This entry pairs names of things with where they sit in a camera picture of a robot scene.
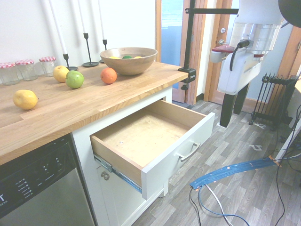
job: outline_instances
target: stainless steel dishwasher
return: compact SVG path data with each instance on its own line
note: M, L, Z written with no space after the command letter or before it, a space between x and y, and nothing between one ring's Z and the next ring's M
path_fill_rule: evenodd
M0 226L96 226L70 135L0 166Z

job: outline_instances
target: kitchen counter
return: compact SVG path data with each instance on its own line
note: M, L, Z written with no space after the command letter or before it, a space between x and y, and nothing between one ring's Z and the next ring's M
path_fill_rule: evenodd
M71 89L53 77L21 81L0 86L0 165L65 134L84 127L151 94L187 78L178 66L154 62L137 76L118 76L115 83L104 84L100 72L106 65L79 67L85 81ZM13 103L19 89L32 90L37 105L25 111Z

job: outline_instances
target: fruit bowl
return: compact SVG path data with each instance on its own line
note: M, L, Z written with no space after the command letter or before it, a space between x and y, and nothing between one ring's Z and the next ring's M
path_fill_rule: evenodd
M126 47L113 48L100 53L104 63L113 68L121 75L136 75L144 72L154 62L157 51L151 48ZM124 56L131 56L131 59L122 59Z

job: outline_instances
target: open drawer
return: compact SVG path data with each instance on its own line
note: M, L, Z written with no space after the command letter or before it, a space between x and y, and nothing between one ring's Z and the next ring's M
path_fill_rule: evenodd
M214 113L159 100L91 135L95 159L151 197L211 136Z

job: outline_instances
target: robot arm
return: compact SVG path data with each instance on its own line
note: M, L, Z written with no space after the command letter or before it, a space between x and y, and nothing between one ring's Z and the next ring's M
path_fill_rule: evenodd
M249 83L259 74L261 63L272 51L283 16L278 0L240 0L229 45L214 48L210 60L225 60L218 90L225 93L220 125L227 127L234 107L239 114Z

